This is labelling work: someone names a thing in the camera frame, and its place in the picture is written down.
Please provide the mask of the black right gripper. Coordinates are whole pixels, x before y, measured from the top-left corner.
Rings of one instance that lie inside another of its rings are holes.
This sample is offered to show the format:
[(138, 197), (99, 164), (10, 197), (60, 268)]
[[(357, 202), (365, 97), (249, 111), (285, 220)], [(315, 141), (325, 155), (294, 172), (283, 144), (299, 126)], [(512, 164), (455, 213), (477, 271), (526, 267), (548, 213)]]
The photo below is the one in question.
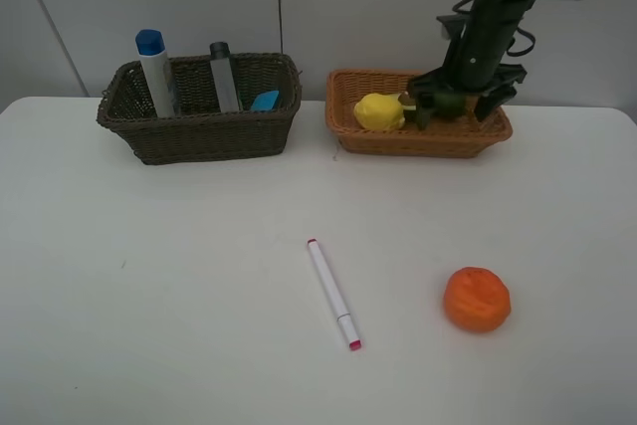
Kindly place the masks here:
[(437, 93), (480, 96), (474, 107), (477, 121), (485, 121), (498, 107), (514, 98), (514, 84), (521, 84), (527, 70), (520, 64), (498, 64), (492, 69), (478, 64), (467, 66), (468, 71), (440, 67), (426, 74), (412, 77), (407, 92), (415, 96), (414, 121), (419, 130), (427, 128), (437, 113)]

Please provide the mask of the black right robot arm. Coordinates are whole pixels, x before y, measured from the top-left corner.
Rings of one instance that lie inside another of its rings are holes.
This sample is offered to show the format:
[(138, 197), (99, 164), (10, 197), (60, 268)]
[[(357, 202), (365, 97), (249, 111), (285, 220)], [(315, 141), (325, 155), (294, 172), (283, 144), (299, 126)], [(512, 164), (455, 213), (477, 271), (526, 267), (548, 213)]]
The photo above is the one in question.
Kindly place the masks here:
[(475, 99), (474, 116), (483, 122), (516, 95), (527, 72), (502, 58), (524, 55), (512, 49), (516, 35), (535, 40), (520, 26), (535, 1), (462, 0), (452, 14), (439, 17), (450, 41), (444, 63), (410, 79), (406, 88), (415, 101), (413, 120), (419, 128), (426, 128), (434, 117), (465, 115), (468, 99)]

